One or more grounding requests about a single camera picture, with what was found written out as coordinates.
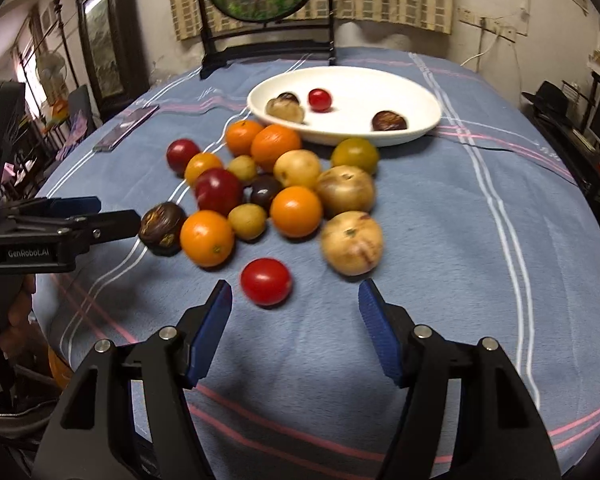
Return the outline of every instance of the white plate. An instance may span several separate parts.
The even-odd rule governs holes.
[[[324,88],[333,97],[331,112],[315,113],[308,105],[308,93]],[[304,108],[303,124],[283,121],[265,112],[269,99],[293,92]],[[423,136],[442,117],[435,96],[403,77],[354,66],[319,66],[273,76],[256,86],[247,97],[251,112],[265,124],[282,124],[303,139],[335,146],[349,137],[365,137],[376,146],[393,146]],[[374,132],[371,119],[382,110],[391,110],[407,119],[408,130]]]

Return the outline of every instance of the orange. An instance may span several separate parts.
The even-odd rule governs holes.
[[[291,186],[280,191],[269,212],[273,225],[289,238],[302,238],[313,233],[322,220],[322,204],[306,187]]]
[[[184,178],[191,187],[195,186],[198,177],[211,168],[222,168],[222,160],[213,153],[199,153],[194,155],[184,170]]]
[[[234,156],[251,155],[251,143],[262,131],[262,125],[256,121],[238,121],[231,124],[224,134],[226,146]]]
[[[231,254],[234,231],[229,221],[215,211],[198,211],[185,220],[180,245],[197,266],[215,267]]]
[[[271,173],[280,155],[300,148],[302,140],[295,131],[286,126],[272,124],[253,139],[251,157],[264,171]]]

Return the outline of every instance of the chair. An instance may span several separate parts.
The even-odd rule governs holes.
[[[69,94],[69,122],[74,124],[78,112],[82,112],[87,119],[87,133],[83,140],[89,137],[95,130],[96,125],[93,122],[93,112],[91,111],[91,99],[89,98],[89,89],[87,85],[79,86]]]

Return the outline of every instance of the table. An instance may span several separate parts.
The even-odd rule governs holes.
[[[338,62],[406,76],[435,92],[444,110],[430,134],[382,149],[373,211],[386,240],[372,276],[379,290],[445,338],[497,338],[566,470],[600,432],[600,229],[586,200],[542,135],[475,73],[371,48],[339,49]],[[175,200],[191,214],[194,197],[168,169],[167,145],[187,136],[228,162],[223,129],[248,115],[248,92],[325,63],[304,56],[233,64],[204,81],[197,70],[175,78],[130,107],[158,103],[160,111],[117,149],[90,152],[129,110],[78,146],[41,195],[93,194],[104,210],[141,214]],[[310,148],[326,168],[330,149]],[[265,255],[295,278],[290,300],[272,311],[247,301],[238,281],[245,264]],[[92,248],[69,275],[40,276],[34,310],[75,368],[101,337],[121,345],[175,323],[219,278],[233,286],[234,309],[208,377],[186,392],[216,477],[373,478],[405,391],[382,374],[358,312],[358,282],[327,266],[316,238],[293,244],[269,229],[213,271],[121,240]],[[452,383],[434,473],[450,462],[458,394]],[[138,384],[134,406],[148,437]]]

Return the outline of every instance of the wooden frame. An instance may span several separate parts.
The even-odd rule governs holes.
[[[87,31],[85,14],[87,1],[76,0],[80,42],[93,96],[98,104],[102,120],[107,121],[148,91],[149,78],[141,47],[136,0],[107,0],[111,40],[123,91],[112,96],[103,96],[96,76]]]

